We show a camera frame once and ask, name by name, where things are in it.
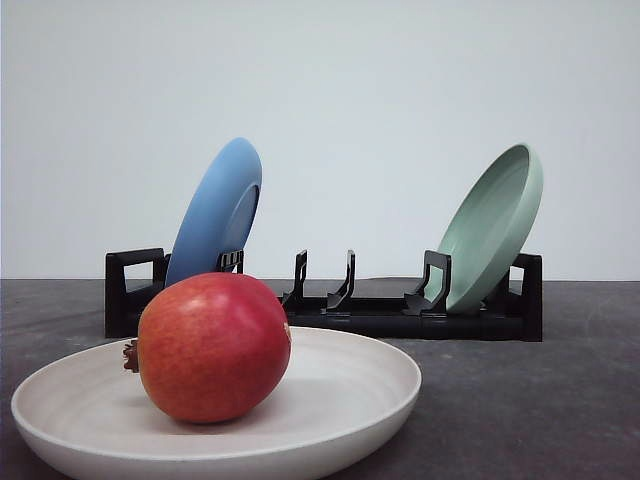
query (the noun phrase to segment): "white bowl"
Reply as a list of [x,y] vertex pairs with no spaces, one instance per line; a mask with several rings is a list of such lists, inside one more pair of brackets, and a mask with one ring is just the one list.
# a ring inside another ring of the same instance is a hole
[[126,341],[58,360],[11,401],[22,436],[76,479],[310,479],[367,456],[405,422],[421,384],[404,352],[367,337],[292,327],[278,387],[246,416],[179,423],[123,370]]

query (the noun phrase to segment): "black dish rack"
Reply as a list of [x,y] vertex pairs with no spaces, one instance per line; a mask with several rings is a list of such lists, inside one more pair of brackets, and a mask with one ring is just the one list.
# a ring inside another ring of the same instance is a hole
[[[161,248],[108,253],[105,270],[105,336],[137,335],[140,314],[164,288],[170,254]],[[153,262],[150,285],[127,290],[124,268]],[[244,251],[227,252],[218,258],[216,271],[242,273]],[[451,256],[427,250],[423,276],[416,287],[397,297],[354,297],[356,256],[347,253],[344,282],[322,297],[304,294],[307,251],[296,255],[293,289],[279,299],[292,326],[330,328],[370,337],[422,338],[431,340],[542,341],[542,257],[520,253],[513,267],[524,270],[521,291],[509,288],[510,272],[484,299],[476,313],[447,312],[451,289]],[[432,268],[442,271],[442,285],[431,301],[424,297]]]

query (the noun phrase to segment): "mint green plate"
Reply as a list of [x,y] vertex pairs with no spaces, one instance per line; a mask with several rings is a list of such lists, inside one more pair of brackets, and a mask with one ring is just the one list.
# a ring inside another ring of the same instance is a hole
[[[520,253],[540,206],[542,166],[533,150],[515,145],[491,164],[449,224],[438,251],[451,255],[450,313],[473,312]],[[433,268],[425,296],[440,291]]]

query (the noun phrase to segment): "red pomegranate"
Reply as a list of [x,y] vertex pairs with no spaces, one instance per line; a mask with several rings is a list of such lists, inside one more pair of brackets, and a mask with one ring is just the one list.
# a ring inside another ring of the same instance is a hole
[[205,273],[147,305],[137,344],[125,353],[131,358],[136,349],[142,384],[158,408],[209,423],[239,417],[271,393],[289,363],[291,338],[284,310],[264,283]]

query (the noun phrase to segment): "dark gray surface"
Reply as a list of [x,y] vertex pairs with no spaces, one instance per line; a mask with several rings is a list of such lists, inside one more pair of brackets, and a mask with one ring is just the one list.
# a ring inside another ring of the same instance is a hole
[[[339,282],[308,283],[313,294]],[[356,294],[400,296],[414,283],[363,280]],[[10,399],[38,368],[109,341],[103,282],[1,289],[0,478],[66,478],[22,441]],[[384,447],[330,478],[640,478],[640,282],[546,282],[544,293],[542,343],[388,340],[422,369],[415,410]]]

